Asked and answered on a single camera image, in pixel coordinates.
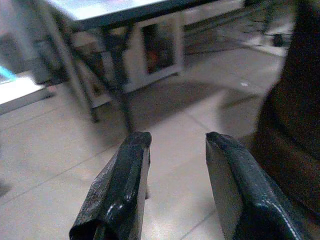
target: tile floor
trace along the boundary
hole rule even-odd
[[[137,130],[152,134],[143,240],[222,240],[205,133],[255,131],[283,58],[238,49],[189,57],[180,76],[129,94]],[[91,182],[126,132],[113,103],[92,123],[66,83],[0,116],[0,239],[67,240]]]

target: gray tabletop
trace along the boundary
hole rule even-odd
[[[43,0],[69,20],[88,29],[124,26],[213,0]]]

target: metal table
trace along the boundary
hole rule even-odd
[[[68,51],[73,57],[81,59],[101,81],[108,93],[118,100],[124,114],[126,128],[130,133],[133,132],[133,124],[128,99],[124,92],[124,85],[128,80],[124,69],[123,52],[127,49],[134,23],[213,2],[213,0],[39,0],[39,2],[42,8],[46,6],[50,11],[55,11],[67,19],[72,29],[70,35],[63,33]],[[117,27],[127,27],[124,37],[110,32]],[[72,45],[71,34],[93,28],[101,30],[105,49],[111,53],[116,85],[110,85],[101,71]],[[78,80],[81,81],[77,64],[73,63],[73,69],[78,75]],[[95,107],[88,97],[87,90],[83,83],[80,85],[90,105],[92,119],[97,121]]]

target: table top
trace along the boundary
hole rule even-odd
[[[82,28],[124,26],[213,0],[43,0]]]

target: brown object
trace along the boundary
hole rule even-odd
[[[280,81],[258,121],[252,154],[290,197],[320,214],[320,8],[299,1]]]

